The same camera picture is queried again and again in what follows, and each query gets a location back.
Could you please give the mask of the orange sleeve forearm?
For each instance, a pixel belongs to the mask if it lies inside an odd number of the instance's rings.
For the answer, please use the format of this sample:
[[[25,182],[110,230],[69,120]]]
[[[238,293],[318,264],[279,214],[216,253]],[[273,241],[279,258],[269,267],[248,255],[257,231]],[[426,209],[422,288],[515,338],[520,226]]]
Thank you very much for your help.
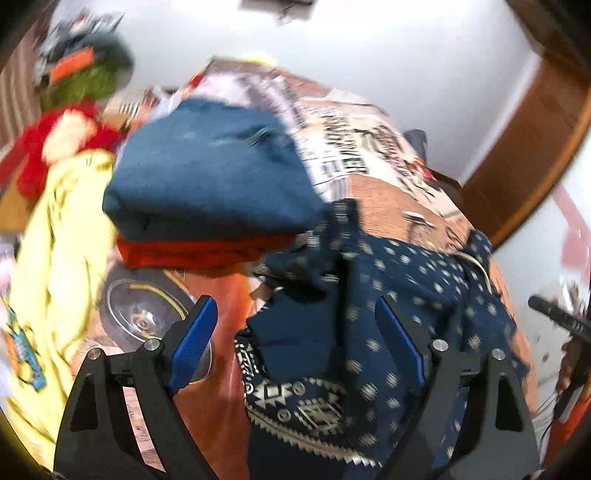
[[[542,463],[545,468],[549,467],[550,464],[556,459],[589,409],[590,386],[587,385],[581,391],[581,394],[577,402],[574,404],[568,419],[565,422],[558,421],[551,427],[550,439]]]

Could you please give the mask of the person's right hand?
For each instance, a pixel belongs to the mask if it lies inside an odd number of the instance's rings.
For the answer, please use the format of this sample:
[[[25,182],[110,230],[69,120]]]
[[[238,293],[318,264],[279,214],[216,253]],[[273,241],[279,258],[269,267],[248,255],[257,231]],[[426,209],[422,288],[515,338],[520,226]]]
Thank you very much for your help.
[[[563,357],[555,386],[555,390],[558,394],[562,393],[569,387],[575,365],[580,356],[580,351],[581,344],[576,339],[571,339],[562,345]]]

